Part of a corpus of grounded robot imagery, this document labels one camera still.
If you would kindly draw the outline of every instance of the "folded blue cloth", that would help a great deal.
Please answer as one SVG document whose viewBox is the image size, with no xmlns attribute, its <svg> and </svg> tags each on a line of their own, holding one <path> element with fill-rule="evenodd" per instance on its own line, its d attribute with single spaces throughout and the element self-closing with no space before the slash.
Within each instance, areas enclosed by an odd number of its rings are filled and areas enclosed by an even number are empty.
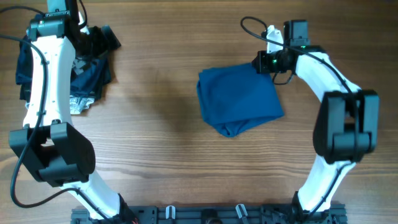
<svg viewBox="0 0 398 224">
<path fill-rule="evenodd" d="M 270 75 L 250 63 L 202 71 L 197 92 L 203 120 L 229 138 L 284 115 Z"/>
</svg>

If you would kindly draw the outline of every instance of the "wood grain surface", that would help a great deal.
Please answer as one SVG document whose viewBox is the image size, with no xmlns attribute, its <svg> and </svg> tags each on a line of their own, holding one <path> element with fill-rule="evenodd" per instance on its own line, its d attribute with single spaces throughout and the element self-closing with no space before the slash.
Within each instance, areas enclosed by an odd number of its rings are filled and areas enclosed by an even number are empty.
<svg viewBox="0 0 398 224">
<path fill-rule="evenodd" d="M 44 0 L 2 0 L 46 10 Z M 312 131 L 320 106 L 294 78 L 277 86 L 285 116 L 227 139 L 203 122 L 196 93 L 205 68 L 250 62 L 265 43 L 239 26 L 256 16 L 282 29 L 307 19 L 352 82 L 381 98 L 374 153 L 350 172 L 334 200 L 349 223 L 398 223 L 398 4 L 396 1 L 111 1 L 86 0 L 90 26 L 109 24 L 122 43 L 110 60 L 114 80 L 103 99 L 73 116 L 94 145 L 96 168 L 129 205 L 288 203 L 315 158 Z M 0 33 L 22 37 L 32 12 L 0 15 Z M 255 23 L 250 29 L 261 31 Z M 0 40 L 0 223 L 68 223 L 79 203 L 69 194 L 17 208 L 9 184 L 17 157 L 9 131 L 26 114 L 15 84 L 18 43 Z M 23 167 L 17 195 L 36 202 L 56 192 Z"/>
</svg>

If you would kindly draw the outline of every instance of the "blue cloth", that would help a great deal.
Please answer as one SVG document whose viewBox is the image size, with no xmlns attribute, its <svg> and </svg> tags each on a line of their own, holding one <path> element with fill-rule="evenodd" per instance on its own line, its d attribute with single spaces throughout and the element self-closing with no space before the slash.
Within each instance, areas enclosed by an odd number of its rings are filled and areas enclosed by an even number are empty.
<svg viewBox="0 0 398 224">
<path fill-rule="evenodd" d="M 284 115 L 270 75 L 250 63 L 202 71 L 197 92 L 203 120 L 229 138 Z"/>
<path fill-rule="evenodd" d="M 30 41 L 25 35 L 23 40 Z M 29 45 L 19 43 L 19 56 L 15 81 L 17 85 L 32 82 L 33 75 L 33 54 Z"/>
<path fill-rule="evenodd" d="M 70 78 L 70 94 L 73 96 L 90 96 L 90 93 L 95 90 L 96 86 L 103 86 L 107 83 L 100 80 L 105 76 L 111 76 L 109 71 L 108 59 L 93 59 L 88 64 L 83 73 L 76 75 L 74 72 Z"/>
</svg>

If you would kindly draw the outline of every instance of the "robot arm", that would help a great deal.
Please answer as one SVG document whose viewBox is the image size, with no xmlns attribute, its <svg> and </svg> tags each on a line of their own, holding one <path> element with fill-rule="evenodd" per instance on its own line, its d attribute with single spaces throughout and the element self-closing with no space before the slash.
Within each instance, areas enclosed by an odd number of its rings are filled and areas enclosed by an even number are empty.
<svg viewBox="0 0 398 224">
<path fill-rule="evenodd" d="M 335 68 L 321 47 L 310 45 L 306 21 L 285 22 L 284 38 L 274 26 L 269 26 L 264 33 L 268 40 L 279 45 L 268 42 L 267 51 L 258 52 L 252 63 L 257 72 L 284 73 L 291 70 L 312 89 L 322 103 L 313 134 L 317 156 L 307 180 L 293 201 L 299 210 L 296 220 L 307 221 L 315 212 L 322 213 L 330 208 L 331 198 L 345 175 L 364 154 L 372 152 L 376 147 L 379 98 L 374 91 L 362 91 L 359 86 L 351 83 Z M 320 61 L 299 51 L 306 51 Z M 352 115 L 353 110 L 347 102 L 348 91 L 326 63 L 344 80 L 359 108 L 359 117 L 354 118 L 359 119 L 360 127 L 357 146 L 354 124 L 345 123 L 345 118 Z"/>
<path fill-rule="evenodd" d="M 31 145 L 31 151 L 27 155 L 29 159 L 24 160 L 24 165 L 39 182 L 48 182 L 51 186 L 61 189 L 79 189 L 78 193 L 69 192 L 88 209 L 93 220 L 104 219 L 99 215 L 100 212 L 106 218 L 134 221 L 134 214 L 128 209 L 123 198 L 112 191 L 95 171 L 93 146 L 72 125 L 69 105 L 70 77 L 77 52 L 84 56 L 82 54 L 86 51 L 85 47 L 78 43 L 89 41 L 88 29 L 83 27 L 80 33 L 76 1 L 49 0 L 48 7 L 50 12 L 38 21 L 32 20 L 28 31 L 32 44 L 45 56 L 48 74 L 45 113 L 41 120 L 39 137 Z M 102 31 L 102 35 L 111 40 L 114 37 L 113 33 L 109 34 L 110 29 L 107 27 L 105 30 Z M 10 133 L 10 146 L 18 156 L 29 138 L 29 130 L 33 129 L 37 122 L 43 94 L 42 61 L 36 51 L 33 50 L 32 53 L 32 93 L 23 123 L 24 129 Z M 42 146 L 47 139 L 52 139 L 54 145 Z"/>
</svg>

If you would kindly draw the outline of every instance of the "black cable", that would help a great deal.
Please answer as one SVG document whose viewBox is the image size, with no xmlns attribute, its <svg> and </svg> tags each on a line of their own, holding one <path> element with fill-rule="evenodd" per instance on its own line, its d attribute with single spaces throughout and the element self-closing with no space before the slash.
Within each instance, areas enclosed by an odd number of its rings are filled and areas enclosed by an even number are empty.
<svg viewBox="0 0 398 224">
<path fill-rule="evenodd" d="M 43 115 L 45 114 L 44 111 L 44 107 L 45 107 L 45 97 L 46 97 L 46 92 L 47 92 L 47 79 L 48 79 L 48 68 L 47 68 L 47 61 L 45 59 L 45 56 L 43 54 L 43 52 L 41 52 L 34 44 L 30 43 L 29 41 L 26 40 L 22 40 L 20 38 L 17 37 L 12 37 L 12 36 L 8 36 L 8 35 L 2 35 L 0 34 L 0 38 L 3 39 L 7 39 L 7 40 L 15 40 L 15 41 L 19 41 L 22 42 L 24 44 L 29 45 L 30 47 L 32 47 L 40 56 L 40 59 L 42 61 L 42 66 L 43 66 L 43 85 L 42 85 L 42 96 L 40 98 L 40 106 L 39 106 L 39 114 L 37 117 L 37 121 L 36 124 L 33 128 L 32 134 L 29 136 L 29 139 L 24 147 L 24 149 L 21 152 L 21 155 L 18 158 L 17 164 L 14 168 L 14 172 L 12 174 L 12 178 L 11 178 L 11 184 L 10 184 L 10 195 L 11 195 L 11 199 L 12 201 L 19 207 L 21 208 L 34 208 L 34 207 L 38 207 L 40 205 L 43 205 L 47 202 L 49 202 L 50 200 L 54 199 L 55 197 L 58 197 L 59 195 L 68 192 L 68 191 L 74 191 L 76 192 L 76 194 L 78 194 L 79 196 L 82 197 L 82 199 L 87 202 L 87 204 L 93 208 L 93 210 L 95 212 L 97 212 L 99 215 L 101 215 L 107 222 L 110 222 L 110 220 L 106 217 L 106 215 L 104 215 L 98 208 L 96 208 L 94 206 L 94 204 L 88 200 L 88 198 L 80 191 L 80 189 L 75 189 L 75 188 L 67 188 L 67 189 L 63 189 L 51 196 L 49 196 L 48 198 L 37 202 L 37 203 L 32 203 L 32 204 L 23 204 L 20 201 L 18 201 L 17 195 L 16 195 L 16 183 L 17 183 L 17 176 L 18 176 L 18 172 L 19 169 L 21 168 L 22 162 L 25 158 L 25 155 L 27 153 L 27 151 L 30 148 L 30 145 L 32 144 L 32 141 L 35 139 L 36 134 L 37 134 L 37 130 L 40 128 L 40 124 L 42 122 L 42 118 Z"/>
<path fill-rule="evenodd" d="M 79 1 L 80 1 L 80 4 L 81 4 L 81 7 L 83 8 L 83 11 L 85 13 L 85 21 L 82 24 L 79 25 L 79 29 L 82 29 L 82 28 L 84 28 L 87 25 L 87 12 L 86 12 L 86 7 L 83 4 L 83 1 L 81 1 L 81 0 L 79 0 Z"/>
<path fill-rule="evenodd" d="M 26 9 L 26 10 L 30 10 L 30 11 L 37 12 L 37 13 L 39 13 L 39 14 L 45 16 L 45 13 L 44 13 L 44 12 L 42 12 L 42 11 L 40 11 L 40 10 L 38 10 L 38 9 L 34 9 L 34 8 L 32 8 L 32 7 L 27 7 L 27 6 L 10 6 L 10 7 L 5 7 L 5 8 L 0 9 L 0 14 L 6 12 L 6 11 L 8 11 L 8 10 L 13 10 L 13 9 Z"/>
<path fill-rule="evenodd" d="M 278 74 L 279 73 L 275 72 L 274 76 L 272 77 L 272 82 L 273 82 L 274 85 L 286 85 L 286 84 L 289 84 L 290 81 L 292 81 L 293 76 L 294 76 L 294 73 L 292 72 L 292 74 L 290 74 L 290 77 L 287 79 L 286 82 L 284 82 L 284 83 L 276 83 L 275 79 L 276 79 L 276 76 L 278 76 Z"/>
<path fill-rule="evenodd" d="M 244 18 L 241 19 L 241 27 L 242 27 L 243 30 L 246 31 L 248 34 L 250 34 L 250 35 L 252 35 L 253 37 L 256 37 L 256 38 L 258 38 L 258 39 L 260 39 L 260 40 L 263 40 L 263 41 L 266 41 L 266 42 L 270 42 L 270 43 L 272 43 L 272 44 L 276 44 L 276 45 L 285 47 L 285 48 L 287 48 L 287 49 L 294 50 L 294 51 L 299 52 L 299 53 L 301 53 L 301 54 L 307 55 L 307 56 L 309 56 L 309 57 L 311 57 L 311 58 L 313 58 L 313 59 L 315 59 L 315 60 L 321 62 L 322 64 L 324 64 L 326 67 L 328 67 L 328 68 L 336 75 L 337 79 L 339 79 L 339 81 L 341 82 L 341 84 L 343 85 L 343 87 L 347 90 L 348 95 L 349 95 L 349 97 L 350 97 L 349 100 L 351 101 L 350 103 L 351 103 L 352 106 L 353 106 L 354 120 L 355 120 L 355 124 L 354 124 L 354 154 L 356 155 L 356 152 L 358 151 L 357 148 L 358 148 L 358 133 L 359 133 L 358 106 L 357 106 L 357 104 L 356 104 L 356 101 L 355 101 L 355 98 L 354 98 L 354 94 L 353 94 L 353 92 L 351 91 L 351 89 L 348 87 L 346 81 L 341 77 L 341 75 L 336 71 L 335 68 L 333 68 L 329 63 L 326 63 L 323 59 L 320 59 L 320 58 L 318 58 L 317 56 L 314 56 L 314 55 L 312 55 L 312 54 L 310 54 L 310 53 L 307 53 L 307 52 L 305 52 L 305 51 L 303 51 L 303 50 L 300 50 L 300 49 L 297 49 L 297 48 L 294 48 L 294 47 L 291 47 L 291 46 L 288 46 L 288 45 L 285 45 L 285 44 L 281 44 L 281 43 L 278 43 L 278 42 L 273 41 L 273 40 L 269 40 L 269 39 L 267 39 L 267 38 L 261 37 L 261 36 L 258 35 L 258 34 L 255 34 L 255 33 L 251 32 L 250 30 L 248 30 L 248 29 L 243 25 L 243 22 L 244 22 L 246 19 L 252 19 L 252 20 L 257 21 L 257 22 L 261 23 L 262 25 L 264 25 L 264 27 L 266 28 L 266 30 L 265 30 L 265 35 L 264 35 L 265 37 L 267 36 L 267 29 L 268 29 L 268 27 L 267 27 L 267 24 L 266 24 L 264 21 L 262 21 L 262 20 L 260 20 L 260 19 L 258 19 L 258 18 L 256 18 L 256 17 L 245 16 Z M 323 196 L 323 198 L 321 199 L 321 201 L 320 201 L 319 204 L 317 205 L 317 208 L 313 210 L 313 213 L 315 213 L 315 212 L 319 209 L 319 207 L 325 202 L 325 200 L 326 200 L 326 198 L 329 196 L 331 190 L 334 188 L 334 186 L 335 186 L 335 184 L 336 184 L 336 181 L 337 181 L 337 179 L 339 178 L 340 173 L 341 173 L 341 171 L 343 170 L 344 167 L 345 167 L 345 166 L 341 167 L 341 169 L 338 170 L 338 173 L 336 174 L 335 179 L 333 180 L 333 182 L 332 182 L 332 184 L 330 185 L 330 187 L 329 187 L 328 191 L 326 192 L 326 194 Z M 312 216 L 313 214 L 310 213 L 310 214 L 308 215 L 308 217 L 306 218 L 306 220 L 308 220 L 308 219 L 310 218 L 310 215 Z"/>
</svg>

